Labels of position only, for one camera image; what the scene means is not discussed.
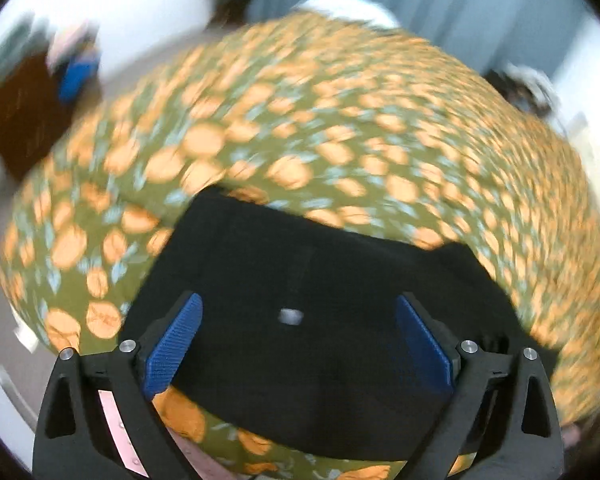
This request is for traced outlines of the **brown wooden cabinet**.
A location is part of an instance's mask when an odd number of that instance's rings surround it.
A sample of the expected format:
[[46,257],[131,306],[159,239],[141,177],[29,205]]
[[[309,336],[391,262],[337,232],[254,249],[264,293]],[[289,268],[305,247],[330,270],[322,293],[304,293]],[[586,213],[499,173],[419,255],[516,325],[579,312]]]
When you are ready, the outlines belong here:
[[72,124],[74,106],[61,102],[46,55],[25,58],[0,83],[0,159],[20,182]]

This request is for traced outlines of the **blue cloth pile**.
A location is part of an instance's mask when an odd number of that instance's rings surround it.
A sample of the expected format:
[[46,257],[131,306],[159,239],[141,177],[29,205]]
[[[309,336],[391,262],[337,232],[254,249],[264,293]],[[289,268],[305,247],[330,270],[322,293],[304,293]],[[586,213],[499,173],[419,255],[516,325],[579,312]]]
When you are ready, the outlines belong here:
[[83,87],[96,76],[100,63],[97,50],[85,50],[62,61],[54,75],[58,82],[58,99],[70,104],[80,95]]

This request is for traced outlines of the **white pillow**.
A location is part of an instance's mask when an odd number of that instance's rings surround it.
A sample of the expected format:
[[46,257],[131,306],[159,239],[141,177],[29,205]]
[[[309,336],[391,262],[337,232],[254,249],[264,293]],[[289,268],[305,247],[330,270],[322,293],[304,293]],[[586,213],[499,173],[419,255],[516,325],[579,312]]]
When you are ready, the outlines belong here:
[[401,27],[391,11],[372,0],[302,0],[292,10],[313,12],[332,20],[363,23],[378,29]]

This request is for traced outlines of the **grey fluffy item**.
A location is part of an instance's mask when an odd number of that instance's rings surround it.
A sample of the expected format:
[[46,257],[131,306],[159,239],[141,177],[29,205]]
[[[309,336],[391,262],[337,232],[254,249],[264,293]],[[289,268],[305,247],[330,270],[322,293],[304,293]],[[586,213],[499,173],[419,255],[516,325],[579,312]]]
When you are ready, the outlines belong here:
[[542,70],[507,63],[497,70],[488,70],[483,78],[505,101],[522,112],[547,119],[558,110],[558,95]]

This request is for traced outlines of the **grey folded clothes stack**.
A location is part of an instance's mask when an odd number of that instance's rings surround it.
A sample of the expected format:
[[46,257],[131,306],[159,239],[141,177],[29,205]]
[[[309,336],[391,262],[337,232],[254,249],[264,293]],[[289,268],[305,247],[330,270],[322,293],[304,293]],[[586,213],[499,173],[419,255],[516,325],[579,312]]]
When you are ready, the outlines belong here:
[[0,82],[25,58],[44,53],[47,48],[47,24],[35,24],[32,15],[24,16],[0,40]]

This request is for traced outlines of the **black pants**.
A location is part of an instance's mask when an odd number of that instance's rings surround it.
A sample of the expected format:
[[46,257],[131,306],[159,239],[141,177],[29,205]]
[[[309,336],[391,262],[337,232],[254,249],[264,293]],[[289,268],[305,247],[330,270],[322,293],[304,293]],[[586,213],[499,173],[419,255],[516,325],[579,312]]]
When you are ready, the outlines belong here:
[[407,460],[448,403],[410,360],[403,294],[486,352],[533,348],[548,372],[557,364],[468,246],[341,231],[219,188],[178,220],[122,337],[142,336],[184,292],[200,297],[202,321],[173,387],[223,422],[326,458]]

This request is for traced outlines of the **green orange floral bedspread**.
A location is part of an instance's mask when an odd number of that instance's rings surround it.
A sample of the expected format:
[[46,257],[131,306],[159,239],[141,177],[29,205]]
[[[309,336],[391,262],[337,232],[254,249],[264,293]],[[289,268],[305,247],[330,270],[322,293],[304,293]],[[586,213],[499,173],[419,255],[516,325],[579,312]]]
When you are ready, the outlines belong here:
[[[190,203],[219,188],[330,228],[468,246],[557,352],[559,429],[600,405],[600,206],[579,154],[407,32],[296,12],[193,48],[76,122],[15,197],[5,295],[58,356],[110,352]],[[402,479],[300,452],[172,382],[163,425],[244,479]]]

